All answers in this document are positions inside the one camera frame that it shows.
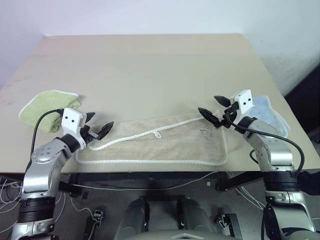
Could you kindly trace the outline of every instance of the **metal frame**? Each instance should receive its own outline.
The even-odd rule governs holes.
[[[215,189],[217,191],[228,191],[239,186],[255,182],[263,177],[261,171],[246,171],[238,176],[228,179],[227,174],[221,174],[220,180],[217,182]]]
[[[119,180],[181,180],[181,179],[199,179],[210,171],[174,171],[174,172],[111,172],[111,173],[71,173],[68,183],[60,181],[59,190],[70,193],[71,197],[77,197],[82,194],[82,188],[73,184],[83,182],[99,181],[119,181]],[[217,172],[207,176],[207,179],[221,179],[225,172]],[[22,182],[24,173],[0,173],[11,181]]]

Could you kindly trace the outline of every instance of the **floor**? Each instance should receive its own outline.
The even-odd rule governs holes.
[[[109,181],[108,187],[119,186],[126,188],[167,188],[180,185],[189,180],[126,180]],[[207,215],[213,219],[218,213],[236,213],[244,240],[260,239],[262,211],[246,201],[235,190],[227,192],[215,191],[216,180],[202,179],[189,185],[166,191],[102,191],[90,190],[88,198],[81,197],[74,199],[74,204],[78,209],[84,207],[103,209],[105,218],[101,228],[96,230],[95,240],[112,240],[116,228],[120,222],[123,212],[129,203],[139,196],[145,195],[185,195],[197,200]],[[105,185],[106,182],[95,183],[95,185]],[[246,189],[259,201],[264,201],[264,185],[262,181],[257,181],[245,186]],[[306,195],[306,201],[312,218],[320,215],[320,196]],[[55,215],[57,216],[62,208],[64,197],[56,205]],[[176,229],[178,227],[176,217],[175,202],[151,202],[150,203],[149,230]],[[7,228],[17,219],[18,208],[0,214],[0,230]],[[82,240],[86,219],[89,216],[87,211],[76,212],[67,196],[64,211],[55,225],[54,234],[60,240]],[[320,221],[314,220],[317,230],[320,230]],[[10,233],[6,231],[0,234],[0,240],[5,240]]]

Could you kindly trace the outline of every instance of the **white cable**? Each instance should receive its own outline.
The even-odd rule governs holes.
[[[62,192],[60,194],[60,197],[59,197],[58,201],[56,201],[55,204],[58,204],[60,202],[61,197],[62,197]]]
[[[56,218],[56,220],[54,221],[54,223],[56,223],[58,220],[59,220],[59,218],[60,218],[60,216],[61,216],[61,214],[62,214],[62,212],[64,211],[64,209],[65,209],[65,206],[66,206],[66,194],[65,193],[63,193],[63,195],[64,195],[64,199],[63,199],[63,205],[62,205],[62,209],[61,209],[61,212],[59,213],[59,215],[58,215],[58,217]]]
[[[12,185],[12,184],[17,184],[17,183],[18,183],[17,181],[10,182],[10,183],[6,183],[6,184],[2,184],[1,187],[2,187],[2,186],[4,186],[4,187],[10,186],[10,185]]]
[[[97,222],[97,220],[94,218],[94,215],[93,215],[92,211],[91,211],[89,208],[84,207],[84,208],[82,208],[82,209],[79,210],[79,209],[77,209],[76,206],[74,205],[74,202],[72,201],[72,197],[70,197],[70,201],[71,201],[72,206],[74,207],[74,209],[75,209],[77,212],[82,212],[82,211],[84,211],[84,210],[87,210],[87,211],[89,211],[92,219]]]
[[[0,234],[4,233],[5,231],[8,231],[10,228],[12,228],[18,221],[15,221],[10,227],[8,227],[5,230],[0,231]]]
[[[1,187],[1,191],[0,191],[0,200],[1,202],[3,202],[4,204],[10,204],[10,203],[13,203],[15,200],[17,200],[21,194],[21,190],[22,190],[22,187],[20,188],[20,191],[18,193],[18,195],[16,196],[15,199],[11,200],[11,201],[4,201],[3,198],[2,198],[2,191],[4,190],[4,185],[6,184],[7,182],[7,179],[4,181],[4,184],[2,185]]]
[[[8,203],[5,203],[2,207],[0,207],[0,210],[3,209],[7,205],[8,205]]]
[[[229,172],[229,175],[230,175],[231,177],[234,177],[234,175],[233,175],[232,172]],[[255,199],[255,198],[247,191],[247,189],[245,189],[244,186],[241,186],[241,189],[243,190],[243,192],[244,192],[249,198],[251,198],[253,201],[255,201],[255,202],[258,204],[258,206],[260,206],[262,209],[265,207],[265,204],[263,204],[262,202],[260,202],[260,201],[258,201],[257,199]]]
[[[93,224],[91,233],[90,233],[90,235],[89,235],[89,237],[88,237],[88,240],[90,240],[90,239],[92,238],[92,235],[94,234],[94,230],[95,230],[95,227],[96,227],[97,223],[98,223],[98,222],[96,221],[96,222]]]
[[[196,180],[192,180],[189,181],[187,183],[178,185],[178,186],[172,186],[172,187],[167,187],[167,188],[126,188],[126,189],[114,189],[114,188],[104,188],[104,187],[94,187],[94,186],[85,186],[85,185],[78,185],[78,184],[73,184],[73,186],[77,186],[77,187],[82,187],[82,188],[87,188],[87,189],[96,189],[96,190],[109,190],[109,191],[161,191],[161,190],[171,190],[171,189],[176,189],[176,188],[180,188],[183,186],[186,186],[188,184],[192,184],[194,182],[197,182],[199,180],[202,180],[204,178],[206,178],[207,176],[211,175],[211,174],[215,174],[217,173],[217,171],[213,171],[210,172],[206,175],[204,175],[201,178],[198,178]]]
[[[145,132],[133,135],[133,136],[126,136],[126,137],[118,138],[116,140],[110,141],[110,142],[108,142],[108,143],[106,143],[104,145],[101,145],[101,146],[92,147],[89,144],[87,147],[89,149],[93,150],[93,151],[98,151],[98,150],[104,149],[106,147],[109,147],[109,146],[111,146],[113,144],[117,144],[117,143],[120,143],[120,142],[132,140],[132,139],[141,138],[142,136],[145,136],[145,135],[148,135],[148,134],[153,134],[154,132],[159,132],[159,131],[163,131],[163,130],[167,130],[167,129],[172,129],[172,128],[175,128],[175,127],[178,127],[178,126],[181,126],[181,125],[184,125],[184,124],[188,124],[188,123],[192,123],[192,122],[195,122],[195,121],[199,121],[201,119],[204,119],[204,117],[203,116],[196,117],[196,118],[189,119],[189,120],[186,120],[186,121],[181,121],[181,122],[178,122],[178,123],[175,123],[175,124],[171,124],[171,125],[167,125],[167,126],[162,126],[162,127],[158,127],[158,128],[155,128],[155,129],[151,129],[149,131],[145,131]]]
[[[21,187],[22,187],[22,184],[21,184],[21,186],[19,186],[19,185],[17,184],[17,182],[16,182],[16,183],[15,183],[15,186],[14,186],[14,184],[12,183],[12,184],[11,184],[11,187],[13,187],[14,189],[21,188]]]
[[[16,202],[16,204],[12,207],[12,208],[10,208],[10,209],[8,209],[8,210],[5,210],[5,211],[0,211],[0,214],[4,214],[4,213],[7,213],[7,212],[10,212],[11,210],[13,210],[17,205],[18,205],[18,203],[19,203],[19,201],[17,201]]]
[[[234,178],[234,175],[232,172],[227,172],[227,174],[229,175],[229,177],[232,177]],[[252,199],[253,201],[255,201],[256,203],[252,202],[251,200],[249,200],[247,197],[245,197],[237,188],[235,188],[235,190],[241,194],[241,196],[243,196],[248,202],[250,202],[251,204],[253,204],[256,208],[260,209],[260,210],[263,210],[265,205],[258,201],[257,199],[255,199],[248,191],[247,189],[245,189],[245,187],[241,186],[241,189],[243,190],[243,192],[250,198]]]
[[[261,208],[261,206],[256,205],[253,201],[251,201],[250,199],[248,199],[245,195],[243,195],[243,193],[241,191],[239,191],[238,189],[235,188],[235,190],[242,195],[242,197],[244,197],[248,202],[250,202],[252,205],[254,205],[257,209],[263,210],[263,208]]]

